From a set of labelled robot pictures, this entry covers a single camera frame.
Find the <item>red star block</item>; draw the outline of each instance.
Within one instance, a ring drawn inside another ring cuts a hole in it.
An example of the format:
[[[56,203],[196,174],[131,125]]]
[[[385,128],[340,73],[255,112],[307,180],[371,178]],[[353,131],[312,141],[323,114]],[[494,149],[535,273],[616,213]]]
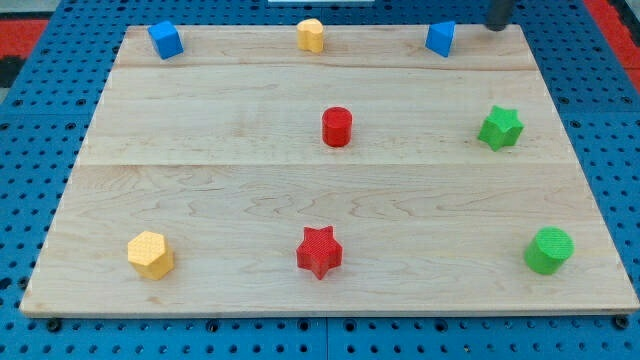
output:
[[[313,271],[322,280],[329,269],[342,263],[342,246],[333,237],[333,226],[304,228],[304,241],[296,250],[298,267]]]

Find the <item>yellow hexagonal prism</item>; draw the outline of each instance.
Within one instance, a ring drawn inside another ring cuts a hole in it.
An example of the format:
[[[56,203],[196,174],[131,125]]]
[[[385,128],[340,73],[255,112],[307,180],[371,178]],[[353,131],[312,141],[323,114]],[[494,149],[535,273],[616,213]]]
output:
[[[162,279],[173,269],[173,249],[164,235],[143,231],[127,244],[129,263],[143,277]]]

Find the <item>blue pegboard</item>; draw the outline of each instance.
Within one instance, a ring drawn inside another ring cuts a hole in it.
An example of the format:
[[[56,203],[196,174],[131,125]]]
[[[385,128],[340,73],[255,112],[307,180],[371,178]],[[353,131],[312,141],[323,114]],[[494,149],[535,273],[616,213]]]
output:
[[[127,25],[482,23],[488,1],[66,0],[0,107],[0,358],[638,358],[640,319],[48,320],[23,285]],[[525,32],[624,265],[640,284],[640,99],[582,3],[521,0]]]

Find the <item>red cylinder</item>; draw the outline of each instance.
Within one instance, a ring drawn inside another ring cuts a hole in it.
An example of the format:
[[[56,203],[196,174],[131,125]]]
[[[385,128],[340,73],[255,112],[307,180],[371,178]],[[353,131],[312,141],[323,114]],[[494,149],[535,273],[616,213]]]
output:
[[[322,114],[322,140],[331,147],[342,147],[351,141],[351,112],[343,107],[332,107]]]

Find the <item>wooden plank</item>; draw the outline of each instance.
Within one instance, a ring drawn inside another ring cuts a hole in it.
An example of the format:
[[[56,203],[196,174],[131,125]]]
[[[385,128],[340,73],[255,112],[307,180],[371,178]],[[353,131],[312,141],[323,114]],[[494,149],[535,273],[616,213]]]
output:
[[[186,54],[168,62],[143,28],[127,32],[21,303],[28,316],[640,306],[518,27],[460,26],[449,60],[419,47],[424,26],[328,27],[320,56],[292,47],[290,27],[180,31]],[[329,149],[319,114],[340,101],[353,142]],[[526,124],[495,153],[475,139],[494,103]],[[303,226],[325,225],[345,256],[318,281],[294,253]],[[550,277],[522,257],[546,225],[576,241]],[[175,250],[161,281],[127,264],[142,230]]]

